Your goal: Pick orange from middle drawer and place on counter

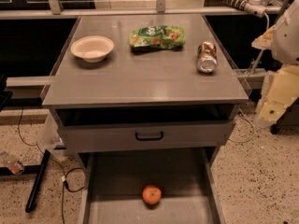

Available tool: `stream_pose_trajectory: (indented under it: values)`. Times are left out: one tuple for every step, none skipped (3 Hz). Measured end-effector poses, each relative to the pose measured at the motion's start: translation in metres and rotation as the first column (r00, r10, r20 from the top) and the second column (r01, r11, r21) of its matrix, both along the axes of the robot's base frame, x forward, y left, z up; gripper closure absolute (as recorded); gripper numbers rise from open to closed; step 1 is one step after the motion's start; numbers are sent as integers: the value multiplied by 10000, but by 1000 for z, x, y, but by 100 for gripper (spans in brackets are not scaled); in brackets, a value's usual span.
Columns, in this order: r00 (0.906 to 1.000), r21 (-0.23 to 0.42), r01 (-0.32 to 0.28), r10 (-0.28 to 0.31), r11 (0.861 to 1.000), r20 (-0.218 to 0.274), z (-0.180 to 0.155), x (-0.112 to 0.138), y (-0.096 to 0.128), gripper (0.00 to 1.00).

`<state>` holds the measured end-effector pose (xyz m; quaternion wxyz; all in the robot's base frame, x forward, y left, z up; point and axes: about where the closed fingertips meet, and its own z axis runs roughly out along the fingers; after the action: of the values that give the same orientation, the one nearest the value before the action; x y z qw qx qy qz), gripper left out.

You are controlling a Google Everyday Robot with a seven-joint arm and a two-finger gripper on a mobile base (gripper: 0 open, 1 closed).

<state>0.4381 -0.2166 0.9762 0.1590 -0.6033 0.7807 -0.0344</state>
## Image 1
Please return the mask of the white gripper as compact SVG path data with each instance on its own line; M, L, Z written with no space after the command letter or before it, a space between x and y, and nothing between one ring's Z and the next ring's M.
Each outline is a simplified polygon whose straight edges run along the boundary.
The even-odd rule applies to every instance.
M267 128L276 124L299 98L299 65L283 64L276 73L268 73L261 95L254 122L258 127Z

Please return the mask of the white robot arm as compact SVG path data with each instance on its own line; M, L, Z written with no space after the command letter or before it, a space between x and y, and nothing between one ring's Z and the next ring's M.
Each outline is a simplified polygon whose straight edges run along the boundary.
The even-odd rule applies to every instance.
M273 59L282 63L276 73L265 76L256 108L256 125L267 128L276 124L299 98L299 0L294 0L276 24L251 45L270 49Z

